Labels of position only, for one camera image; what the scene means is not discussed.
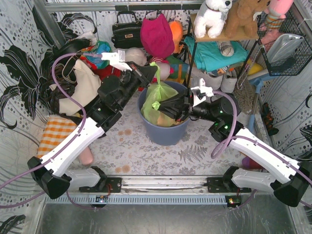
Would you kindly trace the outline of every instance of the metal basket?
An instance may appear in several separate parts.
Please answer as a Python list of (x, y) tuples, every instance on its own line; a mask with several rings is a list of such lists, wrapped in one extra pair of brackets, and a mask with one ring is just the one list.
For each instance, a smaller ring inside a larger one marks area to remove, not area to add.
[(267, 52), (274, 44), (275, 40), (263, 44), (265, 49), (261, 50), (270, 76), (297, 76), (312, 59), (312, 48), (306, 39), (306, 35), (301, 31), (297, 19), (290, 12), (286, 15), (286, 19), (278, 19), (270, 24), (265, 24), (265, 17), (265, 14), (261, 15), (261, 20), (259, 22), (258, 35), (260, 44), (263, 44), (262, 39), (272, 30), (304, 37), (302, 43), (290, 57), (273, 63), (269, 63)]

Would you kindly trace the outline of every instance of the black handbag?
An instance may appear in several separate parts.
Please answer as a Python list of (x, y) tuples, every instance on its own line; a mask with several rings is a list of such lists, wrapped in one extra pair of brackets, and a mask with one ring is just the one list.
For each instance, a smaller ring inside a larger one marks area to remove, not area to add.
[[(135, 17), (135, 22), (119, 23), (118, 17), (120, 15), (130, 14)], [(137, 20), (133, 11), (121, 11), (117, 14), (117, 23), (112, 26), (113, 37), (112, 42), (116, 48), (129, 49), (132, 47), (142, 48), (140, 38), (142, 23)]]

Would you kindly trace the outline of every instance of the orange checkered cloth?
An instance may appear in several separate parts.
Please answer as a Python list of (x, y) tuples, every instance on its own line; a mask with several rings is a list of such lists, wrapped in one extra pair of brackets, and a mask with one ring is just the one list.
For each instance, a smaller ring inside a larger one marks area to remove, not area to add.
[(41, 158), (55, 149), (76, 128), (77, 125), (70, 119), (50, 115), (38, 148), (37, 157)]

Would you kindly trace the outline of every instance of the trash can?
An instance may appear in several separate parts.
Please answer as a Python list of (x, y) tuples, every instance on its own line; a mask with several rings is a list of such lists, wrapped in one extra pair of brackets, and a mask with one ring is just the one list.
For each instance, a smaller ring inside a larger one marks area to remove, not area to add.
[[(180, 83), (177, 82), (171, 82), (171, 81), (165, 81), (166, 84), (173, 87), (178, 92), (183, 91), (186, 89), (186, 87)], [(143, 119), (143, 123), (147, 132), (147, 135), (151, 139), (152, 142), (158, 144), (158, 145), (176, 145), (184, 136), (186, 132), (187, 125), (190, 122), (190, 119), (188, 118), (183, 123), (173, 126), (173, 127), (159, 127), (156, 125), (151, 124), (149, 121), (147, 121), (143, 115), (141, 114), (141, 108), (145, 102), (146, 99), (146, 92), (147, 89), (144, 89), (137, 100), (137, 108), (138, 112)]]

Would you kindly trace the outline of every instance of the green plastic bag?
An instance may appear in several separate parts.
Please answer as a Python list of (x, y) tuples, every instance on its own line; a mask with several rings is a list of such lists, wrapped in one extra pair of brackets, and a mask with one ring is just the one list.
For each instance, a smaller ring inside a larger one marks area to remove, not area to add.
[[(157, 66), (155, 62), (152, 62), (150, 65)], [(147, 88), (146, 99), (142, 106), (141, 113), (147, 121), (154, 125), (171, 127), (176, 124), (175, 120), (156, 109), (158, 109), (160, 101), (167, 100), (177, 95), (178, 92), (168, 84), (160, 81), (160, 67), (158, 67), (156, 77), (157, 83), (151, 84)]]

